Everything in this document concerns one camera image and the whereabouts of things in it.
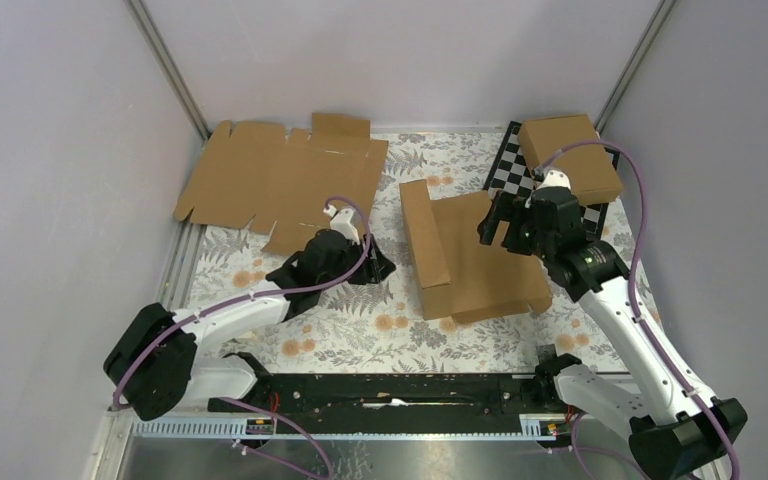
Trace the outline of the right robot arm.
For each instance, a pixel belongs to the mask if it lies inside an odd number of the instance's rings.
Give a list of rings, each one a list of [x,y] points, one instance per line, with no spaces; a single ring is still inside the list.
[[[608,337],[640,392],[604,380],[564,354],[537,367],[535,402],[557,412],[572,405],[625,438],[650,479],[678,479],[727,456],[748,416],[735,398],[721,400],[677,353],[637,298],[634,274],[607,242],[590,235],[580,205],[562,186],[527,197],[497,191],[477,232],[492,244],[500,223],[507,251],[531,254],[552,281]]]

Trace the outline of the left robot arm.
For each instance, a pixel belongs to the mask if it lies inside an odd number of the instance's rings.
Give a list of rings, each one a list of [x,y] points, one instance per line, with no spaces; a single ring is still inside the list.
[[[267,380],[244,360],[204,360],[202,354],[299,316],[336,285],[379,284],[395,269],[372,235],[354,242],[324,229],[236,297],[177,311],[146,305],[103,363],[115,385],[112,405],[132,409],[144,421],[164,416],[183,400],[232,397],[245,410],[259,410],[269,401]]]

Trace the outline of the closed brown cardboard box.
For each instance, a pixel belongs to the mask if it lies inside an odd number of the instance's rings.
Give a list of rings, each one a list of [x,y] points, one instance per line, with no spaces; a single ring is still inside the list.
[[[562,147],[596,139],[599,135],[584,113],[530,119],[522,123],[518,133],[530,171]],[[569,177],[571,191],[582,206],[611,203],[623,190],[612,156],[599,145],[577,147],[555,160],[551,168],[559,169]]]

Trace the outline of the black white chessboard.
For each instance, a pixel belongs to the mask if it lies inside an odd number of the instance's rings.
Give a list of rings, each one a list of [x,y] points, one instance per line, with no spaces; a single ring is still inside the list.
[[[518,140],[520,129],[520,122],[511,121],[507,125],[483,185],[490,197],[494,196],[496,190],[527,196],[536,185]],[[606,225],[621,214],[621,207],[619,200],[610,204],[582,206],[582,224],[590,235],[603,236]]]

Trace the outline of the floral patterned table mat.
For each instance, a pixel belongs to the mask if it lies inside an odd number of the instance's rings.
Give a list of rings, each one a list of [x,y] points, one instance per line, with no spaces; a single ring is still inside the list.
[[[214,355],[248,352],[274,373],[528,372],[555,351],[597,372],[623,371],[611,342],[561,290],[541,314],[473,324],[422,317],[399,185],[424,179],[434,199],[482,190],[505,131],[389,135],[370,220],[395,272],[378,285],[334,287],[300,317],[231,339]]]

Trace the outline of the flat cardboard sheet stack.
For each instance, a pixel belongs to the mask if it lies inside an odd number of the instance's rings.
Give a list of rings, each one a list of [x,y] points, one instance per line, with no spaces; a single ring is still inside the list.
[[[174,209],[178,221],[248,228],[263,252],[289,256],[329,225],[323,209],[352,200],[371,211],[389,143],[367,119],[315,113],[310,129],[221,122]]]

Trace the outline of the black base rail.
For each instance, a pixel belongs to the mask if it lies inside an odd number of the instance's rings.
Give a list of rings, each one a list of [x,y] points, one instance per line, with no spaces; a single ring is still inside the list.
[[[566,420],[528,374],[269,374],[236,404],[212,399],[212,413],[251,405],[277,413],[280,434],[302,427],[318,435],[528,435],[524,421]]]

